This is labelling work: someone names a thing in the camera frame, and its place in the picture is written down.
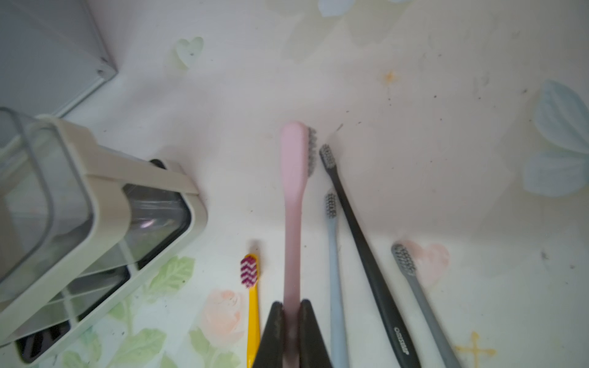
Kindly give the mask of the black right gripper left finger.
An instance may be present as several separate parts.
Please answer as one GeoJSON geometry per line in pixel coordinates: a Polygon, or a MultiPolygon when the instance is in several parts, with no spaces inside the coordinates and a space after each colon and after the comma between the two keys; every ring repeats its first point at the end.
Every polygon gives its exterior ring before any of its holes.
{"type": "Polygon", "coordinates": [[[275,301],[271,306],[252,368],[283,368],[284,349],[284,307],[282,302],[275,301]]]}

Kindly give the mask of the pink toothbrush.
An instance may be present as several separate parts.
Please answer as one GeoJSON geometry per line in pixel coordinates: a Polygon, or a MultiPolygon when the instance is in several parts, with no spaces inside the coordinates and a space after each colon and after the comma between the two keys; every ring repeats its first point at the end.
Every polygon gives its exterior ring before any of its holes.
{"type": "Polygon", "coordinates": [[[302,204],[308,178],[315,166],[315,131],[301,122],[282,129],[281,174],[285,199],[285,311],[286,367],[299,366],[298,311],[301,301],[302,204]]]}

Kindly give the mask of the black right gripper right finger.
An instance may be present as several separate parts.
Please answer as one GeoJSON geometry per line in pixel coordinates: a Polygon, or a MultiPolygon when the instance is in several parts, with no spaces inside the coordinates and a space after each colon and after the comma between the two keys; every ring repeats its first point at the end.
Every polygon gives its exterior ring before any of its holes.
{"type": "Polygon", "coordinates": [[[332,368],[310,300],[302,300],[298,314],[298,349],[300,368],[332,368]]]}

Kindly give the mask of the white clear toothbrush holder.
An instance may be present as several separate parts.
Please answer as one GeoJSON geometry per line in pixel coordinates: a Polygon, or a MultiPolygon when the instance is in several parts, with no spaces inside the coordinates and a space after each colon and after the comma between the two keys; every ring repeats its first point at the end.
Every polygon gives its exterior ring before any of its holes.
{"type": "Polygon", "coordinates": [[[181,166],[101,146],[86,127],[1,110],[1,365],[65,350],[206,227],[181,166]]]}

